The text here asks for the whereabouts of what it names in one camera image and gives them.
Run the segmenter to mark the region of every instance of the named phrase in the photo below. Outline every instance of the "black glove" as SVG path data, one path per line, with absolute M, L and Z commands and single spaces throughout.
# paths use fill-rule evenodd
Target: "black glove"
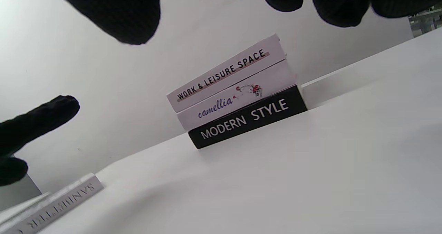
M 26 162 L 11 155 L 68 122 L 79 109 L 74 97 L 58 96 L 24 115 L 0 123 L 0 186 L 17 182 L 26 175 Z
M 67 0 L 103 31 L 128 44 L 146 43 L 160 20 L 160 0 Z M 274 9 L 291 12 L 303 0 L 265 0 Z M 339 27 L 357 26 L 371 3 L 387 18 L 414 15 L 442 0 L 313 0 L 319 16 Z

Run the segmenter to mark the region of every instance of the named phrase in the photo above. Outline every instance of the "white wall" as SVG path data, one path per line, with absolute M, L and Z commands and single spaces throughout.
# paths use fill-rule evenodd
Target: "white wall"
M 291 13 L 264 0 L 161 4 L 155 37 L 128 46 L 63 0 L 0 0 L 0 119 L 59 94 L 82 106 L 72 121 L 17 153 L 41 191 L 183 133 L 167 92 L 273 33 L 301 82 L 412 38 L 407 19 L 371 12 L 356 28 L 330 26 L 311 0 Z

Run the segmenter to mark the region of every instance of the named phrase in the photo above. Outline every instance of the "white table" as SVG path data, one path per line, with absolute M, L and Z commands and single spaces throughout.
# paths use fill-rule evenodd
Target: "white table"
M 136 153 L 41 234 L 440 234 L 439 62 L 205 149 L 184 134 Z

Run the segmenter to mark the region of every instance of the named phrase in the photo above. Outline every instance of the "white book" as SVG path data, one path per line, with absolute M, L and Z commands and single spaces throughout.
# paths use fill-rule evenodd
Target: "white book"
M 296 83 L 296 75 L 283 60 L 178 113 L 186 131 L 193 130 Z
M 21 214 L 22 212 L 26 211 L 27 209 L 35 206 L 39 202 L 43 201 L 43 199 L 46 199 L 49 197 L 51 193 L 43 193 L 35 198 L 29 199 L 21 204 L 15 205 L 13 207 L 10 207 L 2 212 L 0 212 L 0 226 L 5 223 L 6 221 L 10 220 L 11 218 L 16 217 L 17 215 Z
M 90 173 L 0 225 L 0 234 L 34 234 L 103 189 Z
M 275 34 L 167 94 L 167 99 L 178 113 L 285 58 Z

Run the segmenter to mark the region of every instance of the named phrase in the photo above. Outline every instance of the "white surface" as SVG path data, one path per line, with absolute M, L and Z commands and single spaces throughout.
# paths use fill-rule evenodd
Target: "white surface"
M 72 94 L 79 114 L 17 157 L 41 191 L 184 133 L 166 94 L 277 33 L 300 83 L 411 39 L 406 18 L 368 12 L 356 28 L 264 0 L 161 0 L 155 37 L 117 43 L 64 0 L 0 0 L 0 119 Z
M 440 234 L 439 61 L 205 149 L 183 134 L 131 155 L 41 234 Z
M 308 108 L 361 88 L 380 78 L 397 76 L 436 60 L 442 52 L 442 29 L 397 45 L 302 85 Z

